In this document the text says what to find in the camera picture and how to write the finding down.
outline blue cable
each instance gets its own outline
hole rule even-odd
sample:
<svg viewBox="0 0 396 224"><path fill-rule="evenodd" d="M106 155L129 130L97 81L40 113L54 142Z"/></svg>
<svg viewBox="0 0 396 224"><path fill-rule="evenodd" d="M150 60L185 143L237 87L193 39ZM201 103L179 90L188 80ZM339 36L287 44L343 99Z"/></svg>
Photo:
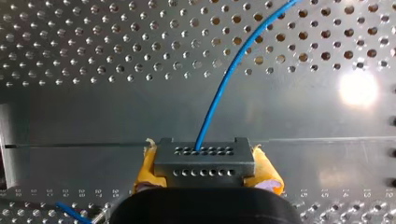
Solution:
<svg viewBox="0 0 396 224"><path fill-rule="evenodd" d="M69 215L73 219L81 222L82 224L92 224L92 222L89 219L80 216L79 213L75 212L75 210L73 210L72 208L70 208L66 204L64 204L64 203L56 203L56 206L61 208L67 215Z"/></svg>
<svg viewBox="0 0 396 224"><path fill-rule="evenodd" d="M201 131L198 134L197 140L195 142L195 150L199 151L201 149L201 145L204 142L205 135L209 128L210 122L215 114L216 108L218 107L219 101L221 99L222 94L227 87L227 83L231 78L231 75L236 69L236 66L241 62L242 58L244 57L245 51L253 44L253 41L267 28L267 26L273 23L280 15L285 13L288 9L294 6L297 2L301 0L289 0L285 5L283 5L280 9L274 12L270 17L268 17L265 21L263 21L259 27L251 34L251 36L247 39L245 44L242 46L240 50L236 53L233 61L231 62L230 66L227 69L227 72L224 75L223 80L221 81L218 91L216 92L215 98L212 101L212 104L209 107L209 110L206 113L206 117L204 123L202 124Z"/></svg>

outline yellow component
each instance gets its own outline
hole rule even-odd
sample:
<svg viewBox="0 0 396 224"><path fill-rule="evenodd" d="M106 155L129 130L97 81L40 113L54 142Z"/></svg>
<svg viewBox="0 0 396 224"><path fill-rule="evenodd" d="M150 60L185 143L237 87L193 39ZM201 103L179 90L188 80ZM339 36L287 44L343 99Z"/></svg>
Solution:
<svg viewBox="0 0 396 224"><path fill-rule="evenodd" d="M136 182L134 182L134 193L136 193L137 185L141 183L150 183L154 186L166 188L166 179L164 177L157 177L153 173L157 146L151 139L147 141L150 142L150 146L145 148L145 159L143 160L143 165L137 176Z"/></svg>
<svg viewBox="0 0 396 224"><path fill-rule="evenodd" d="M256 163L255 175L253 177L245 178L245 187L255 187L263 181L275 180L280 184L280 187L273 188L275 194L281 194L285 183L282 177L277 173L273 164L265 156L261 149L261 145L253 148L253 158Z"/></svg>
<svg viewBox="0 0 396 224"><path fill-rule="evenodd" d="M157 177L153 173L155 153L157 152L157 146L154 141L148 139L150 146L145 148L145 159L143 161L142 168L140 169L139 175L134 183L134 193L139 184L150 184L153 186L166 188L166 179L164 177ZM280 187L273 188L274 193L281 194L284 188L284 182L272 163L265 156L261 146L255 146L253 148L253 158L256 163L255 176L245 179L245 187L256 187L256 185L269 180L275 180L280 184Z"/></svg>

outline metal surface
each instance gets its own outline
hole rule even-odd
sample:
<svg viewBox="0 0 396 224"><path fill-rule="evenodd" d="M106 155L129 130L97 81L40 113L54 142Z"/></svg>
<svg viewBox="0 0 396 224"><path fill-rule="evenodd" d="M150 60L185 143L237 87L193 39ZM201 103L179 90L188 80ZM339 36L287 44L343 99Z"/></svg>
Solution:
<svg viewBox="0 0 396 224"><path fill-rule="evenodd" d="M117 204L143 157L122 144L193 141L238 44L283 3L1 0L0 134L19 146L1 195ZM303 0L247 52L214 117L206 141L263 144L307 223L395 222L395 4ZM30 218L10 209L6 223Z"/></svg>
<svg viewBox="0 0 396 224"><path fill-rule="evenodd" d="M244 177L254 176L254 160L247 138L228 143L194 143L164 138L158 147L154 174L166 178L168 187L242 187Z"/></svg>

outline bright light spot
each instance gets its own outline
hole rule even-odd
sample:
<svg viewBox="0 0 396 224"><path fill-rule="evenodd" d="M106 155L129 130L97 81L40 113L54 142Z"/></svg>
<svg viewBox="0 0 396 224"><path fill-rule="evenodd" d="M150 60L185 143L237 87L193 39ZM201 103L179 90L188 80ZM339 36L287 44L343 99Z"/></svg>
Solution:
<svg viewBox="0 0 396 224"><path fill-rule="evenodd" d="M371 105L377 98L378 85L368 72L345 74L340 80L340 94L348 105Z"/></svg>

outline blue wire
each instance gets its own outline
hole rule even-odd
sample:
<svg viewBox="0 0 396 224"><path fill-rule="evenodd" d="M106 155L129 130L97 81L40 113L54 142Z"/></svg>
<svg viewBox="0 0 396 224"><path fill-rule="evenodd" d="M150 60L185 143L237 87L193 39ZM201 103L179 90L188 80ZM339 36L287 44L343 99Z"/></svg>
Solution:
<svg viewBox="0 0 396 224"><path fill-rule="evenodd" d="M92 224L91 221L85 217L79 215L79 213L75 212L75 210L71 209L64 203L56 203L56 206L61 208L67 215L72 217L73 219L83 223L83 224Z"/></svg>
<svg viewBox="0 0 396 224"><path fill-rule="evenodd" d="M195 150L199 151L201 149L201 145L204 142L204 138L209 128L210 122L213 118L213 115L215 114L216 107L218 107L221 96L224 93L225 88L227 87L227 83L230 80L231 75L235 71L236 66L239 64L239 62L241 62L242 58L244 57L245 51L248 50L248 48L253 44L253 41L267 28L269 24L273 23L280 15L285 13L289 8L293 7L294 4L296 4L299 1L301 0L290 0L285 5L283 5L283 7L281 7L276 12L274 12L270 17L268 17L265 21L263 21L259 25L259 27L257 27L257 29L247 39L247 41L242 46L242 48L238 50L235 57L233 58L233 61L228 67L223 80L219 85L218 91L216 92L215 98L213 99L212 104L209 107L209 110L206 113L206 117L204 123L202 124L201 131L199 132L197 140L195 142Z"/></svg>

